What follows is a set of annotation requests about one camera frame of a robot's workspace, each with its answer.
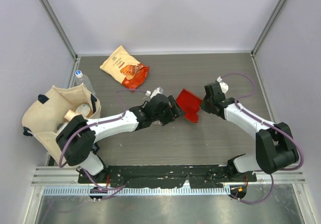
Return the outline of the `red paper box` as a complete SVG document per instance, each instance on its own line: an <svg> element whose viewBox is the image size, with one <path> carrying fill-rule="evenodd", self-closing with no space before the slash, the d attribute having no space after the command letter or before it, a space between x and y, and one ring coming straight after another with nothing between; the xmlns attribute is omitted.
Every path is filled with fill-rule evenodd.
<svg viewBox="0 0 321 224"><path fill-rule="evenodd" d="M184 88L176 98L176 102L185 112L187 120L195 124L199 122L198 112L202 103L201 98Z"/></svg>

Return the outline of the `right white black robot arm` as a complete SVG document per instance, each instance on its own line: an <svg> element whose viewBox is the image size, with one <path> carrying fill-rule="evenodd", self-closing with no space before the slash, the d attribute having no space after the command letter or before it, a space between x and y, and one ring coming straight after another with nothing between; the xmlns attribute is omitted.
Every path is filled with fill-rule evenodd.
<svg viewBox="0 0 321 224"><path fill-rule="evenodd" d="M217 81L205 85L201 110L237 125L254 139L255 144L254 153L228 160L227 177L238 181L246 172L258 170L272 174L299 161L299 152L289 126L267 121L244 108L234 98L227 98L227 88L225 83Z"/></svg>

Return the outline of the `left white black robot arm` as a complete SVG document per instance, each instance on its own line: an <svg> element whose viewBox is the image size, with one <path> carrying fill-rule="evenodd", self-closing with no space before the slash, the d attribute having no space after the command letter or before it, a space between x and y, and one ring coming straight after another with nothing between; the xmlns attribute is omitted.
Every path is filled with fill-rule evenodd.
<svg viewBox="0 0 321 224"><path fill-rule="evenodd" d="M102 183L107 176L104 163L92 150L93 145L110 136L135 132L151 126L154 122L167 125L185 115L173 96L156 94L142 105L114 116L85 119L82 115L71 118L56 137L62 151L58 161L65 165L81 167L95 183Z"/></svg>

